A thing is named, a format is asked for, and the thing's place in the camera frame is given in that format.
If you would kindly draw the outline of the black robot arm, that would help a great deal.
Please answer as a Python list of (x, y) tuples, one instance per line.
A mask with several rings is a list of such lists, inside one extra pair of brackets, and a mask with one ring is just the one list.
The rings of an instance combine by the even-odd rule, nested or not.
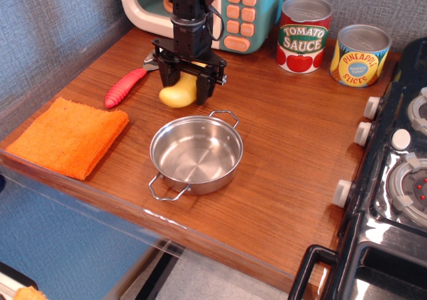
[(157, 34), (152, 41), (153, 60), (159, 67), (164, 87), (179, 81), (182, 73), (196, 78), (196, 100), (203, 105), (213, 95), (216, 85), (224, 85), (226, 61), (212, 50), (215, 0), (148, 0), (158, 6), (171, 3), (169, 15), (157, 15), (138, 0), (122, 0), (125, 14), (143, 30)]

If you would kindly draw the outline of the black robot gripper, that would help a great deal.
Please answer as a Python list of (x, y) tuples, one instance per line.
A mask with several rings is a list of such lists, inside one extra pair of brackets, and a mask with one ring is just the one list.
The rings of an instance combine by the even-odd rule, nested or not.
[(175, 85), (182, 73), (197, 77), (197, 105), (203, 105), (213, 95), (216, 84), (226, 83), (227, 63), (211, 49), (212, 36), (208, 25), (185, 27), (175, 24), (173, 38), (156, 37), (152, 44), (164, 87)]

